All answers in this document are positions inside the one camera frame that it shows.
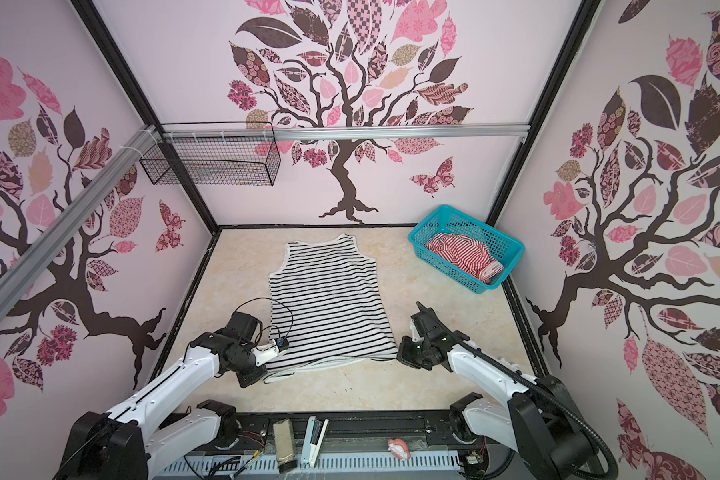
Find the black white striped tank top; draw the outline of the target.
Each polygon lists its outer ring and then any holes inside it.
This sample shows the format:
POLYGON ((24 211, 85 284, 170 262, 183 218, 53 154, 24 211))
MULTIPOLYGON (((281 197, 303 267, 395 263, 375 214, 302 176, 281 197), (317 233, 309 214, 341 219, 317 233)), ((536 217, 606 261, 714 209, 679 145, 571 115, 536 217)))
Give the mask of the black white striped tank top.
POLYGON ((266 383, 398 353, 379 290, 376 260, 355 237, 286 245, 268 277, 272 332, 288 348, 266 364, 266 383))

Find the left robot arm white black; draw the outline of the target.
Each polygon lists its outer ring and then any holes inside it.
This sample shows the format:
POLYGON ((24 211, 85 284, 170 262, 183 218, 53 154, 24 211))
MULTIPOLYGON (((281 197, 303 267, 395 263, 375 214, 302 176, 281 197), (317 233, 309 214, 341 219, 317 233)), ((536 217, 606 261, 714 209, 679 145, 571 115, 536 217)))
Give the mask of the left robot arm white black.
POLYGON ((227 449, 238 439, 235 407, 205 400, 182 418, 166 419, 207 381, 227 372, 247 388, 289 347, 286 338, 260 346, 255 317, 235 312, 227 325, 191 341, 165 372, 105 413, 87 412, 71 428, 58 479, 152 479, 203 445, 227 449))

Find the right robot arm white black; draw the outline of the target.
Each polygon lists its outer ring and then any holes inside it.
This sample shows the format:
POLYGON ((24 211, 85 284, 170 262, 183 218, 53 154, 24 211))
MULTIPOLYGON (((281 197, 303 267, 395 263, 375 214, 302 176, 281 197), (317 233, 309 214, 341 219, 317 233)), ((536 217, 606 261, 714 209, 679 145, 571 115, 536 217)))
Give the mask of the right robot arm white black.
POLYGON ((536 479, 613 479, 613 454, 584 420, 561 381, 535 377, 488 355, 470 337, 447 327, 434 309, 418 302, 411 333, 397 360, 414 369, 438 367, 480 388, 449 407, 455 438, 467 444, 492 440, 522 460, 536 479))

